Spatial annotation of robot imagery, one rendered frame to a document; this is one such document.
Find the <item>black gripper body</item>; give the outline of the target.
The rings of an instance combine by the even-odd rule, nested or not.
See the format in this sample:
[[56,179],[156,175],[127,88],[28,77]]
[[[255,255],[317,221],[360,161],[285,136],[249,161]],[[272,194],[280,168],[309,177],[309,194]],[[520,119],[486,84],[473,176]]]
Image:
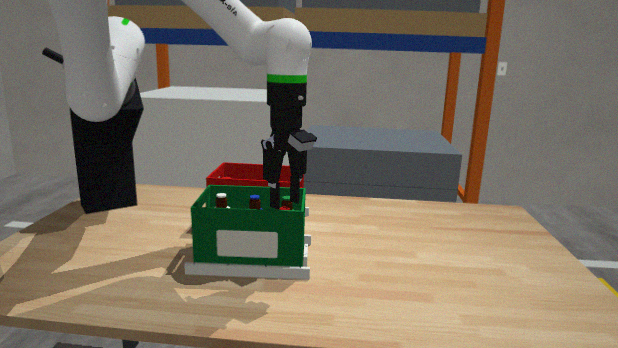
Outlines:
[[[287,130],[296,130],[302,127],[302,107],[299,108],[277,108],[270,106],[270,126],[273,137],[273,144],[281,151],[284,137],[287,137]],[[287,130],[286,130],[287,129]]]

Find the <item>blue bottle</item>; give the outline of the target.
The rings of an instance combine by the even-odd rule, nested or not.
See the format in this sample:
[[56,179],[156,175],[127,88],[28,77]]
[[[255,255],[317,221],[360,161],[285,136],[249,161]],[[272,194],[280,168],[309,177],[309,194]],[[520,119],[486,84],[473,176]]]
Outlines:
[[259,195],[251,195],[249,200],[249,208],[248,209],[262,209],[260,208],[260,196]]

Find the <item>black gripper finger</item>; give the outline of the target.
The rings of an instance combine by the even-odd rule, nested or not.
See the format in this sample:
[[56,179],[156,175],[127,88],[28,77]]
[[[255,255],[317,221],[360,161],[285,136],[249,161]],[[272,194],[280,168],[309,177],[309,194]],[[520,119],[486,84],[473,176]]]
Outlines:
[[273,137],[274,135],[267,140],[261,140],[263,148],[263,179],[268,181],[268,186],[270,186],[270,207],[280,209],[280,183],[278,182],[289,138],[284,137],[282,149],[279,151],[273,145]]
[[290,176],[290,201],[298,204],[300,181],[303,178],[303,174],[306,174],[307,150],[299,152],[293,147],[293,150],[287,150],[287,153],[292,175]]

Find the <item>green crate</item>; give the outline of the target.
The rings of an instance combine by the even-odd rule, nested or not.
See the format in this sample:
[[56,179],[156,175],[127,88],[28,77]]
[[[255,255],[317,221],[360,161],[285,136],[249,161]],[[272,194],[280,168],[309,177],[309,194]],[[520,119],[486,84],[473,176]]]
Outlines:
[[[214,208],[219,193],[230,208]],[[248,209],[251,195],[262,209]],[[305,197],[300,188],[294,210],[280,210],[270,207],[270,187],[216,185],[193,220],[194,262],[303,267]]]

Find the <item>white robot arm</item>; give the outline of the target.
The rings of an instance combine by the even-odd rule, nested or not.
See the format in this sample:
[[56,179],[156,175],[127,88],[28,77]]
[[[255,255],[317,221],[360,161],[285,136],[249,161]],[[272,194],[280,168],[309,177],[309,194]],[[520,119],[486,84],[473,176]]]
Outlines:
[[[306,105],[312,40],[301,22],[291,18],[263,22],[239,0],[181,1],[244,63],[256,66],[268,63],[267,105],[277,108]],[[134,79],[145,46],[142,31],[128,19],[108,17],[108,0],[48,2],[63,56],[48,48],[42,54],[65,69],[69,107],[87,121],[112,118],[135,93]],[[288,143],[299,152],[313,149],[317,140],[312,133],[301,129],[287,130],[287,137]]]

